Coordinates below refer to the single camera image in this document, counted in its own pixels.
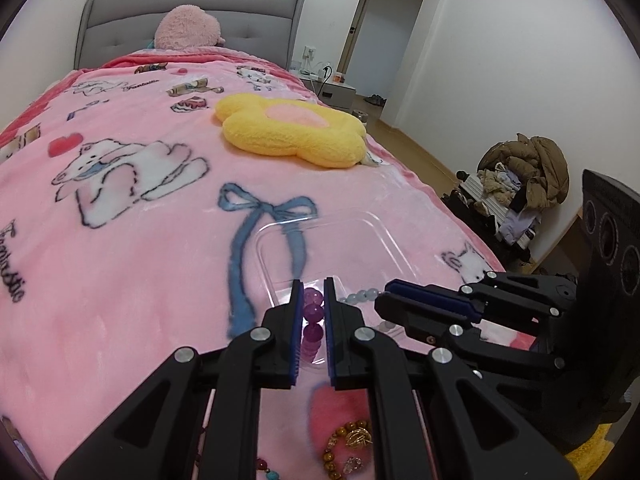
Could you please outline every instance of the pink plush toy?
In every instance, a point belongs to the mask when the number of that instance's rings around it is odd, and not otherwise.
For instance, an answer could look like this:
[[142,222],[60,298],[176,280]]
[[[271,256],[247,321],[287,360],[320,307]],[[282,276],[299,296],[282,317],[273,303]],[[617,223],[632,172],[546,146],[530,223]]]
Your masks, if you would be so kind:
[[181,5],[169,12],[158,25],[154,40],[156,48],[171,50],[224,43],[218,20],[195,5]]

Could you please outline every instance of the yellow flower pillow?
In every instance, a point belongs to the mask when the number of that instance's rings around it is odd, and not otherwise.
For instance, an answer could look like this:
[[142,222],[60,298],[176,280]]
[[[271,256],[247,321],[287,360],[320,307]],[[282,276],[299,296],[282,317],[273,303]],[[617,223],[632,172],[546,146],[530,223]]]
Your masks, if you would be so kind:
[[350,168],[367,153],[364,125],[332,108],[235,94],[216,105],[225,139],[259,155],[297,155],[324,168]]

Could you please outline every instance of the brown puffer jacket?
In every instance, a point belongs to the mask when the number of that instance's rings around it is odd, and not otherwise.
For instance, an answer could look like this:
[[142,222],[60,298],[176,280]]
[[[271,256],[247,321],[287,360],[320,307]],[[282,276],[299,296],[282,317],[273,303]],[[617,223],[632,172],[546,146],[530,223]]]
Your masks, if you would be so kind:
[[569,171],[558,145],[546,137],[499,142],[484,154],[478,171],[501,162],[527,186],[527,207],[543,210],[561,204],[569,192]]

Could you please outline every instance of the wall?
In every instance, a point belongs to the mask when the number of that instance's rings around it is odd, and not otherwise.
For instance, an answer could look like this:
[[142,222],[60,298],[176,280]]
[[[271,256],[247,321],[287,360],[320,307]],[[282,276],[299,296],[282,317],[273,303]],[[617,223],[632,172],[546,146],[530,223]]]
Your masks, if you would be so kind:
[[[0,103],[0,128],[51,82],[73,68],[86,0],[28,0],[0,42],[0,80],[10,92]],[[316,47],[316,62],[337,66],[358,0],[306,0],[294,51]]]
[[369,0],[346,82],[359,95],[387,97],[422,0]]
[[422,50],[382,118],[452,171],[516,132],[554,139],[571,188],[535,258],[580,207],[584,168],[640,189],[640,60],[603,0],[434,0],[423,13]]

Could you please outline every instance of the bed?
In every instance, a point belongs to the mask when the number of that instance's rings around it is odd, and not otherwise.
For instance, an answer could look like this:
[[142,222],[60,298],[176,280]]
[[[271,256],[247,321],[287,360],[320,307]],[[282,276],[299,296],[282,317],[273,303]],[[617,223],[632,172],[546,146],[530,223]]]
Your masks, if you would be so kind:
[[[226,48],[146,49],[179,4],[212,12]],[[348,296],[398,277],[458,288],[501,270],[433,189],[370,137],[375,162],[348,170],[252,155],[225,141],[212,109],[226,95],[318,102],[286,70],[302,5],[89,0],[79,70],[0,134],[0,265],[8,276],[0,414],[19,432],[9,437],[0,425],[0,446],[24,478],[38,475],[7,448],[11,438],[30,448],[41,477],[53,478],[176,348],[225,346],[259,324],[292,277],[313,286],[337,276]],[[296,248],[273,230],[283,219],[297,222],[305,243]],[[370,301],[361,308],[369,325],[389,330]],[[492,341],[527,345],[514,331],[482,329]],[[403,346],[429,349],[395,334]],[[300,471],[326,478],[319,457],[331,428],[367,416],[364,393],[338,396],[322,363],[310,362],[291,391],[262,396],[258,453],[284,479]],[[360,478],[373,478],[370,455],[363,459]]]

